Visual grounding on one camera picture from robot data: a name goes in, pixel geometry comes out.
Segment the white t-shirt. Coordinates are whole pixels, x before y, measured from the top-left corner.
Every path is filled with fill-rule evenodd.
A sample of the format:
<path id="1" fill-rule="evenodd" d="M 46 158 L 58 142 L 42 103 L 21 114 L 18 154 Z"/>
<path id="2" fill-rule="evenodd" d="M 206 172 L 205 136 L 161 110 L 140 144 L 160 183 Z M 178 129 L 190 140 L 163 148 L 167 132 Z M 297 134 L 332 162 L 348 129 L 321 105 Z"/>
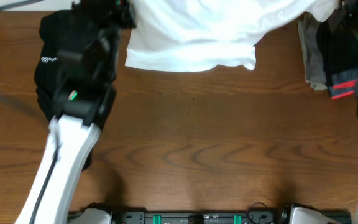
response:
<path id="1" fill-rule="evenodd" d="M 325 21 L 337 0 L 137 0 L 127 67 L 201 72 L 217 65 L 256 66 L 262 37 L 305 12 Z"/>

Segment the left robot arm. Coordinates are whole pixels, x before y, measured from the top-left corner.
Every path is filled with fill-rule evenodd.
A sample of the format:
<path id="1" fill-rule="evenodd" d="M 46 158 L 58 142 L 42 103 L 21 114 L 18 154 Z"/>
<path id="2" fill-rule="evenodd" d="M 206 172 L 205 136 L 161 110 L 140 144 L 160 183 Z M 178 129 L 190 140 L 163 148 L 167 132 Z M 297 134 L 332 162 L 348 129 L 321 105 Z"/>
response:
<path id="1" fill-rule="evenodd" d="M 35 83 L 49 134 L 17 223 L 114 222 L 99 203 L 77 212 L 70 205 L 116 97 L 121 30 L 135 26 L 130 1 L 80 1 L 42 18 Z"/>

